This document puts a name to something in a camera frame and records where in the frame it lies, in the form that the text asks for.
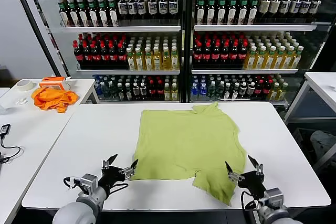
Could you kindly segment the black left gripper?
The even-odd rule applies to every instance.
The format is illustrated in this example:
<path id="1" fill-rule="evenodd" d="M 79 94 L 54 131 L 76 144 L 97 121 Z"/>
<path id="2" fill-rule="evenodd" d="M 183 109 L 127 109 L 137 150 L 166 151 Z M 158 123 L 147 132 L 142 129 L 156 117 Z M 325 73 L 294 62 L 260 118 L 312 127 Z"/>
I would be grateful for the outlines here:
<path id="1" fill-rule="evenodd" d="M 135 174 L 138 159 L 129 167 L 121 169 L 112 165 L 117 156 L 117 154 L 114 154 L 107 160 L 103 160 L 101 169 L 102 177 L 99 179 L 98 185 L 102 187 L 105 192 L 109 192 L 116 182 L 124 182 Z"/>

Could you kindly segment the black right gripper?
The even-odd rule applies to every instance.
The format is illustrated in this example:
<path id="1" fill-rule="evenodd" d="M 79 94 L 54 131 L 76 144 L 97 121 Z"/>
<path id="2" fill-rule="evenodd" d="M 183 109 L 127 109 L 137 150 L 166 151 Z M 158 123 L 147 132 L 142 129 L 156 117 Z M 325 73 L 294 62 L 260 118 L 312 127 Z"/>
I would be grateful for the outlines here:
<path id="1" fill-rule="evenodd" d="M 225 162 L 228 177 L 232 182 L 238 182 L 238 186 L 240 188 L 248 189 L 251 195 L 264 195 L 266 189 L 263 185 L 265 179 L 263 164 L 258 163 L 257 160 L 250 155 L 248 155 L 248 158 L 255 168 L 254 171 L 246 172 L 240 175 L 234 172 L 230 165 Z"/>

